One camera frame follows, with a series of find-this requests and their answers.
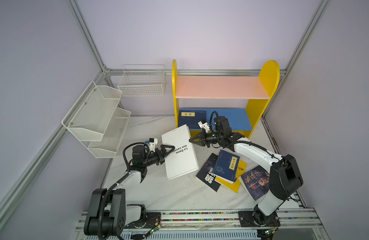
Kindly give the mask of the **white book La Dame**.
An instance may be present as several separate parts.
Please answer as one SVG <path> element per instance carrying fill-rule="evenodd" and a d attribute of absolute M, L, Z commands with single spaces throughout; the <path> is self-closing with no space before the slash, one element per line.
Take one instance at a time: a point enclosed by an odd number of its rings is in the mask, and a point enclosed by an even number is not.
<path fill-rule="evenodd" d="M 187 125 L 182 125 L 161 136 L 164 145 L 174 146 L 174 151 L 165 158 L 166 175 L 172 180 L 199 169 L 195 149 Z"/>

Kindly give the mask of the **navy book yellow label Yijing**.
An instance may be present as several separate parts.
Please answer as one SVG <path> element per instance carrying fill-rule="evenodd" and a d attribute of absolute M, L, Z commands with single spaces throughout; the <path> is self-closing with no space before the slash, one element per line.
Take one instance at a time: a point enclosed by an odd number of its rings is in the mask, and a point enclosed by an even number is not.
<path fill-rule="evenodd" d="M 199 122 L 206 120 L 206 111 L 202 110 L 180 110 L 178 127 L 187 125 L 190 130 L 200 130 Z"/>

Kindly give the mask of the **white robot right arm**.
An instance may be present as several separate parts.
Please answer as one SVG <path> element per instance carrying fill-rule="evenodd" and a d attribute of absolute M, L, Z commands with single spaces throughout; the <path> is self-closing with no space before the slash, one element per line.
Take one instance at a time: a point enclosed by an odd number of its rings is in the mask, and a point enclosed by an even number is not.
<path fill-rule="evenodd" d="M 215 130 L 212 129 L 212 123 L 199 121 L 201 132 L 189 139 L 189 142 L 208 148 L 212 144 L 219 144 L 224 149 L 249 158 L 269 173 L 269 190 L 247 219 L 255 226 L 265 226 L 276 210 L 303 185 L 296 159 L 291 155 L 275 154 L 251 142 L 244 135 L 233 132 L 224 116 L 216 116 L 213 121 Z"/>

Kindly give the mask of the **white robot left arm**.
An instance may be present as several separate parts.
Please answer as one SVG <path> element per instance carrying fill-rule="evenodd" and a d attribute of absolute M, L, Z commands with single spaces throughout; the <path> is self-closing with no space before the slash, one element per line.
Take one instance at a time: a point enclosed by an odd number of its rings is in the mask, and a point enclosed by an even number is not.
<path fill-rule="evenodd" d="M 123 177 L 109 188 L 99 188 L 92 192 L 83 232 L 86 236 L 96 236 L 107 240 L 121 233 L 127 226 L 142 228 L 147 223 L 146 207 L 143 204 L 127 204 L 126 194 L 131 188 L 143 182 L 147 168 L 151 165 L 163 165 L 166 157 L 174 152 L 175 147 L 161 145 L 150 149 L 151 142 L 136 142 L 122 151 L 126 171 Z"/>

